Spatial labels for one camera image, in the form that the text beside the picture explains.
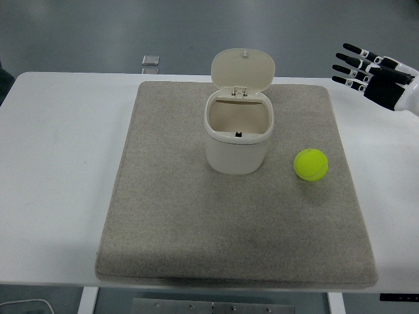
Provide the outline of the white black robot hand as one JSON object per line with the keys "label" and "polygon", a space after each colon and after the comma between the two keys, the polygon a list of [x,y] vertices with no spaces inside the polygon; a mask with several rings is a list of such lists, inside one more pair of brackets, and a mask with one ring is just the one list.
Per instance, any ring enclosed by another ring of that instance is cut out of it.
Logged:
{"label": "white black robot hand", "polygon": [[343,48],[354,55],[336,54],[347,66],[333,66],[346,75],[333,76],[334,82],[362,93],[385,109],[418,115],[418,70],[349,43],[344,43]]}

